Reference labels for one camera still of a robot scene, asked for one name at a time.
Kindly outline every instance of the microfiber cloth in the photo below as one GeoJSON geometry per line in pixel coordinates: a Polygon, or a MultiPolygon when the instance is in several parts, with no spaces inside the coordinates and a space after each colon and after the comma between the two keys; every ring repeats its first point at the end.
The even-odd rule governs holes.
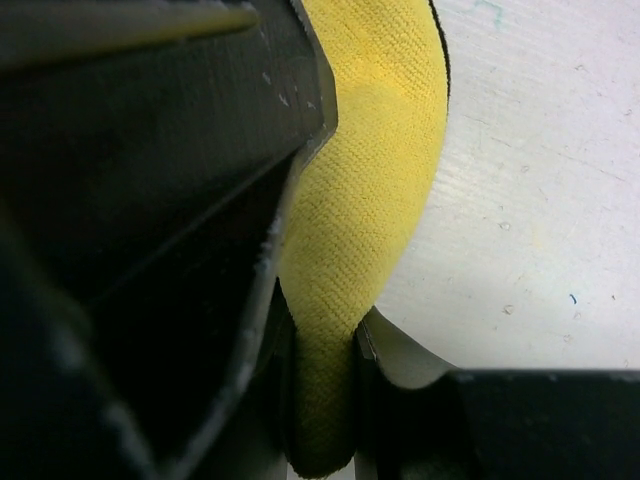
{"type": "Polygon", "coordinates": [[[425,207],[448,102],[428,0],[306,0],[332,66],[338,129],[302,173],[280,282],[296,325],[290,461],[306,478],[355,450],[352,337],[425,207]]]}

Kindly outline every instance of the yellow cloth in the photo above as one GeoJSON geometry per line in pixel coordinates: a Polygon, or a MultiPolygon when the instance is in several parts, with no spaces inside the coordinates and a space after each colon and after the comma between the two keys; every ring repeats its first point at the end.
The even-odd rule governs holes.
{"type": "Polygon", "coordinates": [[[447,116],[428,0],[306,0],[336,80],[338,131],[303,172],[280,280],[296,333],[292,458],[321,477],[354,453],[352,336],[424,209],[447,116]]]}

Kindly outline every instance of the scratched black surface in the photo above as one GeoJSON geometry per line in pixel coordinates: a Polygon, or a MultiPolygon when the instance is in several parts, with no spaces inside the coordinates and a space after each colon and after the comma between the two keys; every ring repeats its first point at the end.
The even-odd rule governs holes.
{"type": "Polygon", "coordinates": [[[259,29],[0,85],[2,198],[159,458],[219,386],[291,154],[323,123],[302,29],[255,5],[259,29]]]}

